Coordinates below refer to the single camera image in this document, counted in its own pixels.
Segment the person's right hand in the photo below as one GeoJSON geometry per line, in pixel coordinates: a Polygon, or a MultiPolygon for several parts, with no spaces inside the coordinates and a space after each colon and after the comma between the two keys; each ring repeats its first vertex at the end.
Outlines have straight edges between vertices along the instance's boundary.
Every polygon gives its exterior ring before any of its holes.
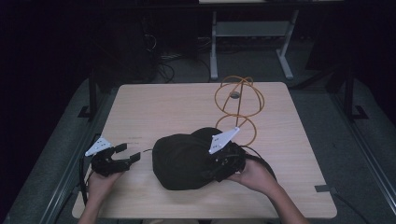
{"type": "Polygon", "coordinates": [[[267,196],[271,194],[271,191],[280,188],[268,170],[253,160],[246,160],[245,169],[240,174],[231,175],[228,179],[267,196]]]}

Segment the gray carpet floor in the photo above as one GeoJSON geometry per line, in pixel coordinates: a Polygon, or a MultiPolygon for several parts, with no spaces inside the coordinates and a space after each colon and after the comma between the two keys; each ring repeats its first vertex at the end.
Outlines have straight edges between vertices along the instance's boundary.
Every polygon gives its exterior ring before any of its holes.
{"type": "MultiPolygon", "coordinates": [[[[318,72],[304,69],[312,43],[296,41],[290,44],[287,54],[295,78],[285,79],[276,58],[275,47],[272,44],[261,50],[220,54],[217,82],[224,77],[237,75],[253,77],[255,81],[280,81],[293,86],[318,72]]],[[[208,53],[200,54],[199,58],[209,65],[208,53]]],[[[180,59],[167,64],[175,70],[173,80],[176,83],[207,82],[209,73],[202,61],[180,59]]],[[[336,188],[371,223],[396,223],[396,216],[377,185],[360,145],[350,131],[349,123],[334,101],[334,97],[340,98],[341,94],[333,96],[327,93],[324,89],[326,82],[325,77],[303,90],[290,91],[323,176],[330,187],[336,188]]],[[[153,83],[164,83],[164,79],[156,76],[153,83]]],[[[361,105],[369,117],[356,120],[356,125],[374,149],[389,181],[396,186],[396,129],[376,105],[370,91],[358,80],[355,86],[354,104],[361,105]]],[[[80,109],[89,103],[88,82],[81,83],[4,223],[77,223],[71,211],[78,192],[78,188],[75,188],[78,184],[78,169],[67,170],[67,167],[76,163],[76,155],[81,157],[81,152],[102,131],[116,95],[117,88],[111,93],[99,93],[99,112],[89,122],[88,119],[78,118],[80,109]],[[60,182],[65,175],[71,176],[70,181],[60,182]],[[68,190],[59,192],[65,184],[70,185],[68,190]],[[56,200],[64,207],[51,209],[49,204],[56,200]]],[[[312,223],[364,223],[349,206],[335,197],[333,199],[337,216],[332,219],[311,219],[312,223]]],[[[98,223],[139,223],[139,220],[100,219],[98,223]]]]}

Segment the desk leg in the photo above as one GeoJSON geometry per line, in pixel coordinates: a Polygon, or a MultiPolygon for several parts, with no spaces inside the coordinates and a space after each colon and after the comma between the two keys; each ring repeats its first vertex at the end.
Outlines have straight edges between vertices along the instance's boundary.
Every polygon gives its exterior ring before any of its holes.
{"type": "Polygon", "coordinates": [[[293,15],[291,16],[291,20],[289,22],[288,30],[286,32],[285,43],[283,44],[281,49],[276,50],[277,58],[279,59],[280,65],[282,66],[282,69],[283,69],[283,73],[285,74],[285,77],[287,79],[293,79],[293,73],[290,70],[288,61],[286,60],[285,56],[286,56],[286,50],[288,49],[288,46],[289,46],[291,35],[293,34],[294,25],[297,21],[298,12],[299,12],[299,10],[295,10],[293,12],[293,15]]]}
{"type": "Polygon", "coordinates": [[[214,11],[212,21],[212,50],[210,52],[210,78],[212,80],[217,80],[218,77],[218,59],[216,57],[216,11],[214,11]]]}

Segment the table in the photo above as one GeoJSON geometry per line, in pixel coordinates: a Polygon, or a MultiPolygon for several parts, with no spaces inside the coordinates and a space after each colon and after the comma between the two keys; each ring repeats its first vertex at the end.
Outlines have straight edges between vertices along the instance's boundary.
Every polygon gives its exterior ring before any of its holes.
{"type": "MultiPolygon", "coordinates": [[[[330,193],[316,192],[315,186],[326,183],[286,85],[270,82],[254,86],[264,95],[265,106],[250,118],[258,129],[250,146],[270,163],[278,182],[306,217],[335,217],[330,193]]],[[[102,136],[114,146],[128,143],[128,149],[113,159],[152,148],[167,135],[215,126],[224,115],[214,101],[218,87],[219,83],[121,86],[102,136]]],[[[249,91],[243,94],[241,113],[255,110],[252,104],[256,96],[249,91]]],[[[234,125],[227,121],[220,123],[219,128],[228,131],[234,125]]],[[[243,145],[251,136],[252,129],[242,126],[233,141],[243,145]]],[[[79,217],[83,208],[79,195],[73,216],[79,217]]],[[[215,181],[197,190],[166,190],[152,172],[148,151],[116,183],[100,217],[258,218],[277,214],[265,196],[232,181],[215,181]]]]}

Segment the dark background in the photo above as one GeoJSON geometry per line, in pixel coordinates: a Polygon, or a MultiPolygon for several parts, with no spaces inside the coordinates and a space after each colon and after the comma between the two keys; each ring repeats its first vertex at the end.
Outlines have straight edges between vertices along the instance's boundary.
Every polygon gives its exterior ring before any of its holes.
{"type": "MultiPolygon", "coordinates": [[[[325,69],[334,63],[347,62],[396,123],[396,7],[391,2],[346,1],[343,9],[326,16],[321,27],[307,19],[310,13],[315,17],[318,13],[307,10],[300,16],[295,34],[306,35],[307,27],[311,27],[308,32],[317,42],[310,68],[325,69]]],[[[139,38],[145,27],[136,25],[136,16],[103,15],[83,6],[100,4],[99,1],[0,1],[0,220],[18,195],[73,93],[92,69],[100,70],[99,79],[107,84],[101,86],[104,91],[122,82],[146,83],[153,78],[150,68],[155,67],[156,55],[139,51],[145,49],[139,45],[147,43],[139,38]],[[125,31],[131,27],[129,24],[134,25],[130,28],[133,30],[125,31]],[[117,38],[125,34],[132,36],[117,38]],[[110,77],[111,71],[122,73],[130,67],[109,59],[92,43],[92,38],[126,63],[140,64],[140,72],[132,77],[110,77]],[[129,38],[138,44],[132,45],[132,50],[120,50],[118,46],[129,38]],[[98,64],[104,64],[105,68],[98,68],[98,64]]],[[[191,55],[196,53],[191,40],[210,34],[206,33],[210,32],[211,22],[207,12],[181,13],[178,18],[159,14],[153,20],[150,29],[158,35],[159,44],[188,49],[191,55]]]]}

